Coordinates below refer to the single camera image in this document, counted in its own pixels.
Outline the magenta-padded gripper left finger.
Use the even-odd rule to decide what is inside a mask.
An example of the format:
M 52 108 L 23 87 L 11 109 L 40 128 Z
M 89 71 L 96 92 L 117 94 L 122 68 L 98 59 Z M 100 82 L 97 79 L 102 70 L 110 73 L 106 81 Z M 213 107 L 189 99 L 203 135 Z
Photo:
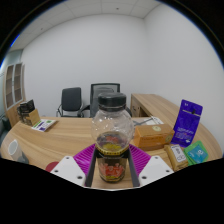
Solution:
M 95 145 L 90 145 L 75 156 L 65 156 L 56 165 L 49 164 L 50 173 L 82 187 L 90 187 L 95 169 Z

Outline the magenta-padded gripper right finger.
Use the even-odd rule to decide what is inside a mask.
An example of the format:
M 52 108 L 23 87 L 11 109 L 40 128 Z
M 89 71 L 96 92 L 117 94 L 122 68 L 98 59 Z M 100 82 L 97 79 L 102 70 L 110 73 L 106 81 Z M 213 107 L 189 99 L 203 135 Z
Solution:
M 134 145 L 129 145 L 128 160 L 134 187 L 143 187 L 173 173 L 160 156 L 150 156 Z

